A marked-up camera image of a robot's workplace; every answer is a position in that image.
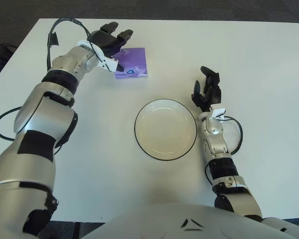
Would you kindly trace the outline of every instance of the white plate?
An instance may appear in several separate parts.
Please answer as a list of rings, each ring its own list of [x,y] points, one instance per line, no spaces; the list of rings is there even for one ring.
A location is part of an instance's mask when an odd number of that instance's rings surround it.
[[[145,105],[135,120],[135,136],[145,153],[159,160],[185,155],[196,140],[196,122],[182,104],[167,99]]]

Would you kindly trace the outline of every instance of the white clip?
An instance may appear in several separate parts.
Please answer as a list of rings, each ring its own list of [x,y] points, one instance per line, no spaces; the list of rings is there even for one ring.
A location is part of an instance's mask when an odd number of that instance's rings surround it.
[[[91,44],[99,58],[99,63],[97,64],[97,66],[104,68],[106,70],[112,71],[112,72],[116,72],[119,62],[116,61],[115,59],[111,59],[111,58],[104,56],[104,53],[100,47],[98,47],[97,45],[95,45],[93,43],[91,43]],[[92,51],[90,42],[87,40],[80,40],[78,42],[77,46],[84,46],[85,48],[88,48]]]
[[[222,104],[210,105],[210,119],[223,120],[226,109]]]

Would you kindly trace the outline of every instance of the gray carpet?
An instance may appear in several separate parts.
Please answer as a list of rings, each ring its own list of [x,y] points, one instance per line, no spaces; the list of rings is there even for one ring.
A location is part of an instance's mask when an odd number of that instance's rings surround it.
[[[0,0],[0,43],[19,45],[39,18],[62,16],[299,22],[299,0]],[[76,225],[50,222],[40,238],[78,238]]]

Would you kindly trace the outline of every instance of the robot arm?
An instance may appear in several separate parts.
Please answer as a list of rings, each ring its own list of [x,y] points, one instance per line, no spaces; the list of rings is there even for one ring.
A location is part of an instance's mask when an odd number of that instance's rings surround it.
[[[215,207],[261,221],[261,210],[244,178],[239,176],[223,138],[221,120],[224,120],[226,111],[220,103],[219,74],[207,67],[201,67],[201,71],[206,75],[205,95],[200,94],[200,86],[196,82],[192,99],[203,111],[199,116],[200,134],[204,156],[213,179],[213,191],[217,195]]]
[[[74,94],[95,66],[116,71],[118,62],[97,45],[80,41],[54,59],[17,114],[15,140],[0,155],[0,238],[36,238],[56,210],[54,149],[76,126]]]

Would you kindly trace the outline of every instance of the white bracket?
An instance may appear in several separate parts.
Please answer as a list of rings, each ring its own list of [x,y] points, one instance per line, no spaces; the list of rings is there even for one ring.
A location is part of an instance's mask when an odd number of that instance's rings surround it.
[[[117,66],[118,66],[118,61],[116,61],[115,59],[111,59],[108,58],[106,56],[104,56],[104,53],[102,51],[102,49],[100,47],[98,47],[97,45],[91,43],[93,46],[94,51],[96,52],[98,58],[99,58],[99,63],[97,64],[97,66],[104,68],[106,70],[112,71],[112,72],[116,72]],[[78,42],[77,46],[84,46],[85,48],[90,49],[91,51],[91,45],[90,42],[87,40],[81,40]]]

